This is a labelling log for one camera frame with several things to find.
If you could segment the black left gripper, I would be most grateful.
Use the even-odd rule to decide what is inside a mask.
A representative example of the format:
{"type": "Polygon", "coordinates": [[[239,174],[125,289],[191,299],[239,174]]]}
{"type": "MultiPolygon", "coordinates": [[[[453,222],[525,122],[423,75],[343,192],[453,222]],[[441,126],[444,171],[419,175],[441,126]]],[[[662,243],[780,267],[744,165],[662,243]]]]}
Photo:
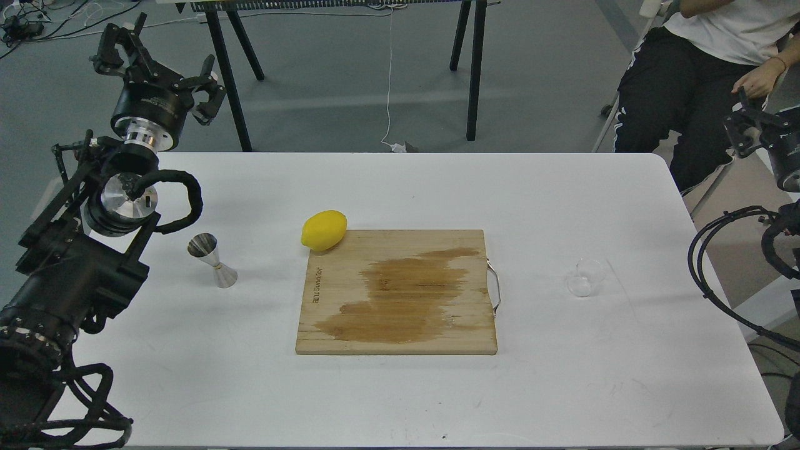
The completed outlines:
{"type": "MultiPolygon", "coordinates": [[[[90,58],[100,75],[123,79],[160,79],[162,66],[152,59],[140,40],[146,18],[140,12],[132,29],[108,24],[90,58]]],[[[112,112],[111,127],[126,144],[145,146],[152,152],[171,151],[178,145],[189,113],[202,126],[217,116],[226,97],[225,86],[213,75],[216,57],[209,54],[201,73],[169,83],[169,89],[152,83],[123,86],[112,112]]]]}

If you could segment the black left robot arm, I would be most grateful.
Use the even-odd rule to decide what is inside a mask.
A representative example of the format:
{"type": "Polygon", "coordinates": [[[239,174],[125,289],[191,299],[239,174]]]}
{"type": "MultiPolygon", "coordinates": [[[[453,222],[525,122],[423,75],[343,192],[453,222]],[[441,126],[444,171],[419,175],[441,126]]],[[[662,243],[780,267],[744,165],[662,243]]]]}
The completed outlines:
{"type": "Polygon", "coordinates": [[[185,77],[152,59],[134,27],[109,24],[92,65],[122,78],[114,136],[55,145],[63,187],[20,239],[16,264],[26,282],[2,308],[2,448],[82,449],[95,429],[120,432],[96,449],[121,448],[133,422],[108,401],[113,371],[77,366],[73,344],[95,335],[129,307],[149,267],[140,261],[152,234],[196,223],[202,188],[192,174],[159,168],[158,154],[178,144],[186,117],[208,125],[226,88],[214,56],[185,77]]]}

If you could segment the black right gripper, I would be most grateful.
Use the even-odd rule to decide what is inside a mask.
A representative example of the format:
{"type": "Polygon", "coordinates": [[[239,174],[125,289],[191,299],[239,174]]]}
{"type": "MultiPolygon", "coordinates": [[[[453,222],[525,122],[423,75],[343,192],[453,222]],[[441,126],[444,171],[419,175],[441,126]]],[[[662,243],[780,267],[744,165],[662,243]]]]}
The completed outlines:
{"type": "Polygon", "coordinates": [[[766,134],[766,150],[771,162],[776,186],[786,192],[799,192],[799,106],[766,114],[760,106],[753,106],[740,86],[736,91],[738,104],[725,117],[725,131],[734,156],[746,158],[760,148],[763,128],[776,125],[774,132],[766,134]]]}

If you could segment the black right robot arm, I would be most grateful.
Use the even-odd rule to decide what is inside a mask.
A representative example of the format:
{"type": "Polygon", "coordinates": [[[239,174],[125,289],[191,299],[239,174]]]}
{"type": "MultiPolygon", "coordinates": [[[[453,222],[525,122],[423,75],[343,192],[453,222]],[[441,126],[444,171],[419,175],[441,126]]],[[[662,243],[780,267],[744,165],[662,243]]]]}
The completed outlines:
{"type": "Polygon", "coordinates": [[[798,320],[798,106],[765,112],[740,100],[724,119],[732,165],[689,208],[705,218],[689,243],[689,274],[747,341],[798,351],[778,328],[798,320]]]}

